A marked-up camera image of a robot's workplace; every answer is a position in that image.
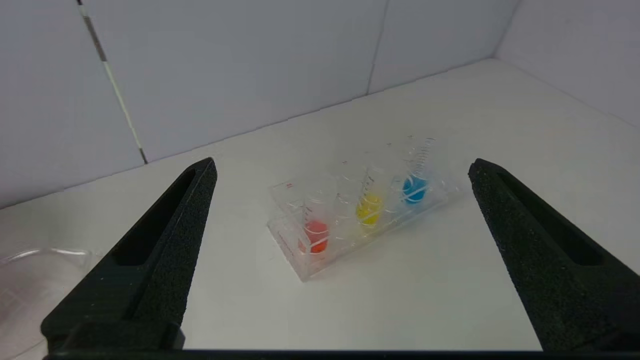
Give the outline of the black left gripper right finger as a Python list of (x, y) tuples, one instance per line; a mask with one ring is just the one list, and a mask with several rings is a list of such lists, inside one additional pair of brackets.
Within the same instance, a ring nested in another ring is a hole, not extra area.
[(542, 349), (638, 351), (638, 274), (503, 167), (468, 177)]

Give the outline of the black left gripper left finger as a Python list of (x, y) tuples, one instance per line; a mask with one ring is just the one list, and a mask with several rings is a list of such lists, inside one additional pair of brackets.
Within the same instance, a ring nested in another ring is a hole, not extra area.
[(42, 321), (48, 351), (181, 350), (181, 325), (217, 184), (188, 166)]

